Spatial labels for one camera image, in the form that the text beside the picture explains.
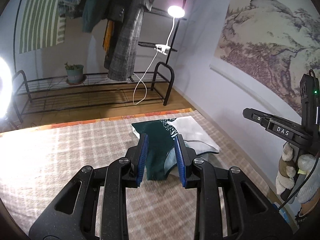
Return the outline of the right gloved hand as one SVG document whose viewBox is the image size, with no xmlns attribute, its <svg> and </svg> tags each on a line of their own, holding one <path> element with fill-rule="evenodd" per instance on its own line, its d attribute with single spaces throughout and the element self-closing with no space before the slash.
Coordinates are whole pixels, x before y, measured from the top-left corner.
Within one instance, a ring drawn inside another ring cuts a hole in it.
<svg viewBox="0 0 320 240">
<path fill-rule="evenodd" d="M 285 190 L 293 190 L 298 181 L 295 176 L 310 177 L 296 195 L 300 204 L 297 217 L 305 218 L 319 203 L 319 161 L 311 154 L 301 155 L 297 161 L 294 161 L 294 157 L 292 146 L 286 142 L 278 164 L 276 193 L 281 195 Z"/>
</svg>

